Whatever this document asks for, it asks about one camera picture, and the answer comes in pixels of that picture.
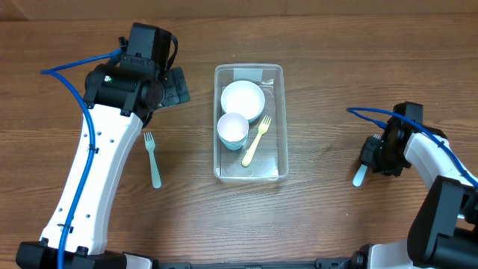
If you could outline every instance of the storage box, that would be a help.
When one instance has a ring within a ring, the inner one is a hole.
[[[249,137],[244,146],[232,151],[221,142],[217,121],[224,114],[221,94],[234,81],[256,83],[265,95],[261,116],[249,126]],[[254,141],[265,115],[272,120],[267,133],[261,138],[254,158],[248,167],[241,162]],[[276,64],[225,64],[214,74],[214,175],[222,182],[276,182],[289,172],[287,148],[287,122],[285,117],[284,72]]]

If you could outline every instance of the fork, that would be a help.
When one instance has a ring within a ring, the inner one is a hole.
[[[252,142],[251,147],[247,150],[246,155],[244,156],[244,159],[242,159],[242,166],[248,167],[251,164],[252,157],[254,156],[254,153],[255,153],[255,149],[257,148],[257,145],[259,144],[259,141],[262,135],[264,135],[269,129],[270,121],[271,121],[271,118],[267,115],[264,117],[264,119],[262,119],[257,136],[255,137],[254,142]]]
[[[153,188],[160,188],[161,177],[159,176],[159,169],[158,169],[158,165],[156,164],[156,157],[155,157],[156,143],[151,132],[144,133],[144,143],[146,145],[146,150],[148,150],[149,152],[149,163],[151,164],[152,186]]]

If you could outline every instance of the blue cable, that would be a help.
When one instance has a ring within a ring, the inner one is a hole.
[[[364,117],[364,116],[360,115],[359,113],[357,113],[356,111],[369,111],[369,112],[387,114],[387,115],[390,115],[392,117],[396,117],[398,119],[401,119],[402,121],[412,125],[416,129],[418,129],[420,132],[423,132],[426,136],[428,136],[439,147],[441,147],[441,149],[444,150],[445,153],[447,153],[448,156],[450,156],[451,160],[455,164],[458,171],[462,174],[462,176],[465,177],[478,190],[478,182],[472,177],[472,175],[470,173],[468,173],[467,170],[465,170],[465,168],[462,166],[462,163],[458,159],[458,157],[456,157],[456,155],[451,151],[451,149],[447,148],[444,144],[442,144],[430,131],[425,129],[422,125],[414,122],[413,120],[410,120],[408,117],[405,117],[403,115],[400,115],[400,114],[397,114],[397,113],[394,113],[394,112],[390,112],[390,111],[386,111],[386,110],[382,110],[382,109],[378,109],[378,108],[347,108],[346,111],[350,112],[350,113],[352,113],[352,114],[354,114],[354,115],[356,115],[356,116],[358,116],[358,117],[360,117],[364,120],[371,121],[372,123],[375,123],[375,124],[377,124],[377,122],[379,122],[379,121],[373,120],[373,119],[368,118],[368,117]]]
[[[81,98],[80,94],[78,91],[75,89],[75,87],[69,83],[66,78],[64,78],[62,75],[57,73],[56,71],[62,70],[62,69],[67,69],[70,67],[76,67],[81,64],[86,64],[92,61],[97,61],[101,59],[106,59],[106,58],[112,58],[113,56],[117,55],[120,53],[121,50],[117,49],[112,53],[106,54],[106,55],[100,55],[96,57],[91,57],[88,59],[84,59],[82,61],[77,61],[74,63],[70,64],[65,64],[63,66],[55,67],[52,69],[48,70],[42,70],[41,73],[44,75],[53,75],[55,78],[57,78],[61,83],[63,83],[66,88],[72,93],[72,95],[75,97],[76,101],[80,105],[81,110],[83,111],[84,118],[87,122],[88,126],[88,132],[90,134],[90,146],[91,149],[96,148],[96,141],[95,141],[95,128],[93,125],[93,119],[91,118],[90,112],[88,111],[88,107],[84,104],[83,98]],[[78,202],[81,197],[81,193],[83,192],[84,186],[86,184],[88,174],[90,173],[91,165],[93,164],[93,158],[95,156],[95,150],[90,150],[88,152],[88,158],[87,158],[87,163],[84,166],[83,174],[81,175],[80,182],[78,183],[78,187],[75,192],[75,196],[73,197],[72,205],[69,208],[68,215],[66,216],[65,220],[65,225],[63,227],[63,230],[61,232],[61,237],[60,237],[60,243],[58,245],[58,257],[57,257],[57,268],[58,269],[64,269],[64,264],[65,264],[65,246],[66,246],[66,239],[68,237],[69,231],[70,231],[70,226],[73,221],[73,217],[75,216],[75,211],[76,207],[78,206]]]

